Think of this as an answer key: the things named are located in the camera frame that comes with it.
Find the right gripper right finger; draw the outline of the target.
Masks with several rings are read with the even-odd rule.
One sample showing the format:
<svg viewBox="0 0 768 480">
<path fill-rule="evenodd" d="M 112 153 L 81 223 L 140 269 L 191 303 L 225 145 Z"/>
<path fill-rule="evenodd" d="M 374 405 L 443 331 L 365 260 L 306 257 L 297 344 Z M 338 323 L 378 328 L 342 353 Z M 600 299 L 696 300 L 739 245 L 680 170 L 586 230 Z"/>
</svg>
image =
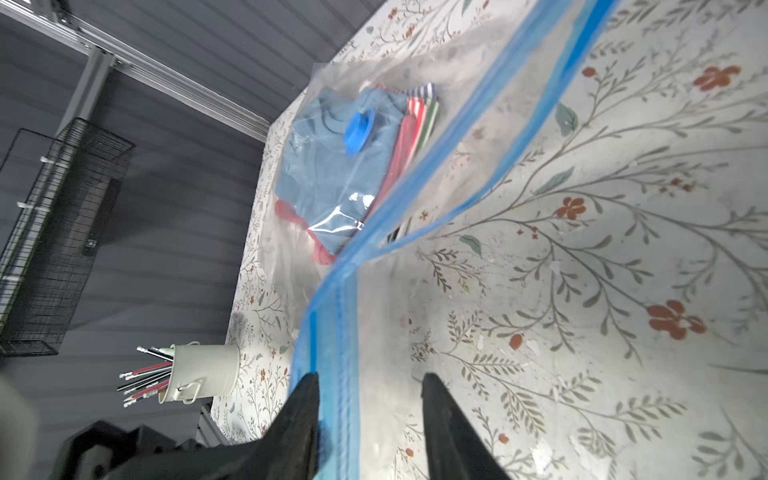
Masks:
<svg viewBox="0 0 768 480">
<path fill-rule="evenodd" d="M 421 396 L 430 479 L 509 478 L 437 374 L 424 376 Z"/>
</svg>

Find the blue tank top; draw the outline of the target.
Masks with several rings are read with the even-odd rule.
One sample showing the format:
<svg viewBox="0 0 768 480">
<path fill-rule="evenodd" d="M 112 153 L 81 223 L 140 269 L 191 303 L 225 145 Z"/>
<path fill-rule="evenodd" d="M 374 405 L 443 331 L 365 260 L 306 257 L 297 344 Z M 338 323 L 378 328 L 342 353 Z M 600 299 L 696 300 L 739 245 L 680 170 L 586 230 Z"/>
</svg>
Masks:
<svg viewBox="0 0 768 480">
<path fill-rule="evenodd" d="M 276 195 L 331 255 L 364 226 L 389 172 L 407 97 L 382 88 L 349 98 L 322 89 L 295 117 Z"/>
</svg>

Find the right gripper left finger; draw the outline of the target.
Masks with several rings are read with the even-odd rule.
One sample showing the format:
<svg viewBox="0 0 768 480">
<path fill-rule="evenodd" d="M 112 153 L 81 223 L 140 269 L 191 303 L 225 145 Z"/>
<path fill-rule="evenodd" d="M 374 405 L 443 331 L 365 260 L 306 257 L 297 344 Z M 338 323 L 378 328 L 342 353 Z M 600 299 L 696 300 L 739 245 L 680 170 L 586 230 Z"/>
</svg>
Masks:
<svg viewBox="0 0 768 480">
<path fill-rule="evenodd" d="M 304 375 L 258 440 L 134 457 L 109 479 L 312 479 L 318 471 L 319 375 Z"/>
</svg>

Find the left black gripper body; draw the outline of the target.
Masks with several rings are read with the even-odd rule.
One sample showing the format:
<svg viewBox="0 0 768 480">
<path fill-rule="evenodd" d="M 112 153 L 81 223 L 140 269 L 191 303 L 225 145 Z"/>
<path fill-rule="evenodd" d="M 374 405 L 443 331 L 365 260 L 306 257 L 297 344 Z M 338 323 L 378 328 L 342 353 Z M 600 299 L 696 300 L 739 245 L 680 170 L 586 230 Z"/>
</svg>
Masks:
<svg viewBox="0 0 768 480">
<path fill-rule="evenodd" d="M 60 447 L 51 479 L 103 479 L 134 457 L 197 451 L 204 445 L 194 438 L 176 441 L 141 425 L 126 431 L 100 420 L 71 435 Z"/>
</svg>

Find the clear vacuum bag blue zipper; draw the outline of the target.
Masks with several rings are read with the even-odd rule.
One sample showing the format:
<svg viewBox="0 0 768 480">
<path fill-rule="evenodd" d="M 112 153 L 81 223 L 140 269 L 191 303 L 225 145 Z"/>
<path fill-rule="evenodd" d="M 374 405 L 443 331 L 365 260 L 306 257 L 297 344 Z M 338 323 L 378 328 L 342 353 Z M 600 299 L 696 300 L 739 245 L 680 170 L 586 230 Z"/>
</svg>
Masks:
<svg viewBox="0 0 768 480">
<path fill-rule="evenodd" d="M 416 406 L 410 332 L 424 323 L 418 250 L 500 184 L 534 140 L 612 13 L 611 1 L 538 1 L 420 54 L 318 66 L 286 131 L 259 241 L 296 334 L 291 384 L 319 375 L 322 479 L 388 474 Z M 297 114 L 324 88 L 406 96 L 434 83 L 429 140 L 336 261 L 277 218 L 276 183 Z"/>
</svg>

